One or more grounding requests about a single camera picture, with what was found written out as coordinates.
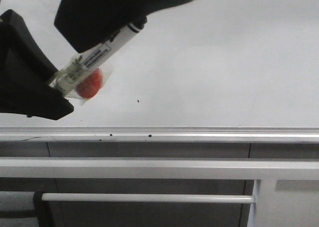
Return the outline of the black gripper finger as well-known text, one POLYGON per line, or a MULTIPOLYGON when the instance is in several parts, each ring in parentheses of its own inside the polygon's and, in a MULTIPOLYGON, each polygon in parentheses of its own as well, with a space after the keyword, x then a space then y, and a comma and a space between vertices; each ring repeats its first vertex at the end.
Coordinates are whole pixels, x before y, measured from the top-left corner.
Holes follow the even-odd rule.
POLYGON ((130 22, 191 1, 61 0, 54 25, 77 52, 85 52, 130 22))
POLYGON ((74 111, 48 85, 57 72, 30 34, 23 18, 9 9, 0 16, 0 111, 50 120, 74 111))

